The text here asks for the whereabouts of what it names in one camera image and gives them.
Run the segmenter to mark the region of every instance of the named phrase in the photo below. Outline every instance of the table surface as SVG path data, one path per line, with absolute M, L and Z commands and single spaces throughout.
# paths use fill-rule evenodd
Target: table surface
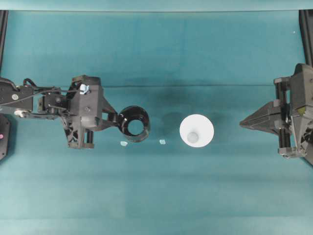
M 3 77 L 66 89 L 100 76 L 111 105 L 145 108 L 152 129 L 123 147 L 110 128 L 94 150 L 75 150 L 59 120 L 11 117 L 0 233 L 311 234 L 312 167 L 281 158 L 276 136 L 239 127 L 303 62 L 297 11 L 11 11 Z M 190 114 L 212 120 L 210 145 L 180 139 Z

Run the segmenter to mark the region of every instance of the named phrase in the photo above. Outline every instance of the teal tablecloth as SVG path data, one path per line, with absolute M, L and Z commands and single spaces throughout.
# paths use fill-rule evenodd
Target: teal tablecloth
M 0 234 L 312 234 L 312 167 L 281 158 L 276 136 L 239 127 L 274 99 L 272 80 L 304 62 L 297 17 L 10 12 L 3 77 L 67 86 L 100 76 L 112 106 L 144 107 L 152 130 L 122 147 L 108 129 L 94 150 L 75 150 L 58 120 L 12 119 Z M 205 148 L 179 136 L 194 113 L 215 126 Z

